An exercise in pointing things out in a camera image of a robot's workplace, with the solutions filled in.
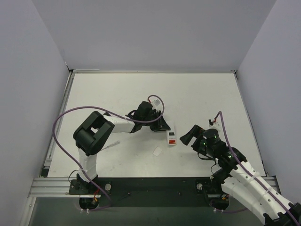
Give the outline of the white red remote control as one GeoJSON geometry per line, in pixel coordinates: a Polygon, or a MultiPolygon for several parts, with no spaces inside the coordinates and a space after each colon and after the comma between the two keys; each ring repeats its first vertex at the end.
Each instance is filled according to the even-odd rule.
{"type": "Polygon", "coordinates": [[[166,140],[169,146],[177,145],[176,132],[174,127],[171,127],[170,130],[166,131],[166,140]]]}

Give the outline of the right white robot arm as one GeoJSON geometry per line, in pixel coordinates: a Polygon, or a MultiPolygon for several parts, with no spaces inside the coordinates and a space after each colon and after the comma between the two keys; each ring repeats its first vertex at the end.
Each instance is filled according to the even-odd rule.
{"type": "Polygon", "coordinates": [[[293,203],[276,191],[239,150],[220,139],[216,128],[194,125],[180,141],[214,160],[220,169],[211,176],[212,183],[218,184],[265,226],[300,225],[300,203],[293,203]]]}

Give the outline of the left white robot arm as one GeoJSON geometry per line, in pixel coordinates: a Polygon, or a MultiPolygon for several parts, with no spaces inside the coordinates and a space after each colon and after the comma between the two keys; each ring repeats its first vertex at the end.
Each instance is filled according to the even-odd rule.
{"type": "Polygon", "coordinates": [[[149,127],[153,132],[170,131],[170,126],[162,116],[162,111],[153,104],[143,101],[136,110],[130,111],[122,119],[113,117],[110,113],[101,114],[92,112],[73,134],[76,147],[79,151],[79,163],[81,167],[77,173],[76,188],[80,188],[87,194],[95,192],[97,154],[104,147],[109,136],[113,133],[135,133],[143,126],[149,127]]]}

